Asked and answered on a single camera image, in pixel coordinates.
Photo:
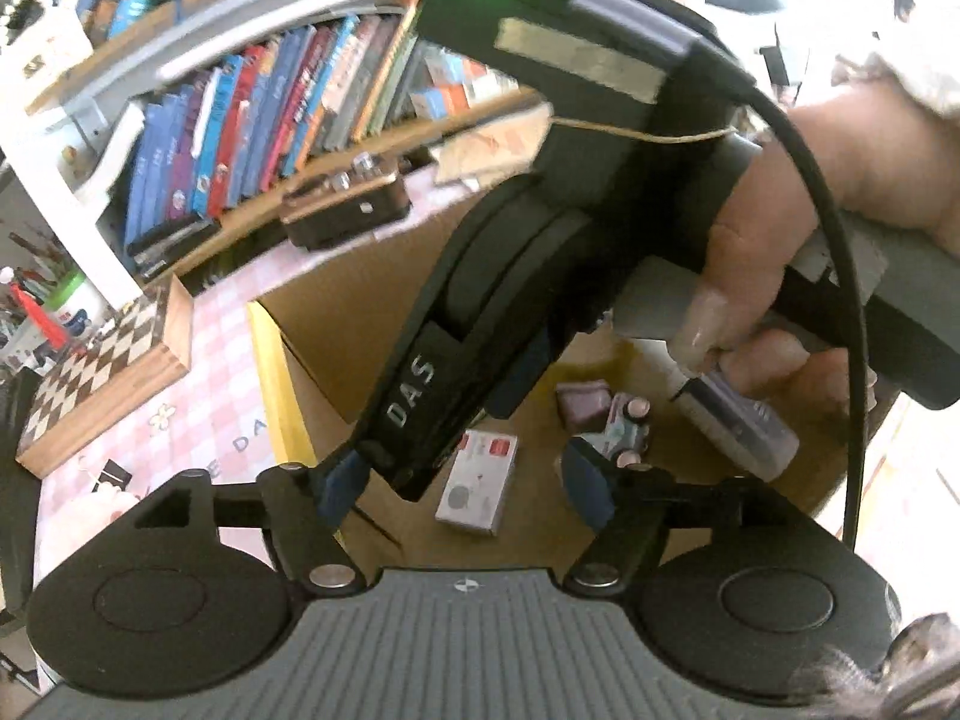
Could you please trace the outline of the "person right hand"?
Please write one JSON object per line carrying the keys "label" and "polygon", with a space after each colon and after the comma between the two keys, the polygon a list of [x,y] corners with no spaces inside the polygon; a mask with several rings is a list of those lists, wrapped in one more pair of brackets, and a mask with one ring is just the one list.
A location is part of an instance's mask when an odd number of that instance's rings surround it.
{"label": "person right hand", "polygon": [[[791,121],[811,147],[836,203],[958,250],[958,125],[895,80],[857,85]],[[850,406],[848,355],[811,353],[760,320],[786,265],[817,227],[793,161],[771,143],[752,160],[709,229],[697,291],[669,353],[690,372],[718,369],[750,398],[782,395],[839,415]]]}

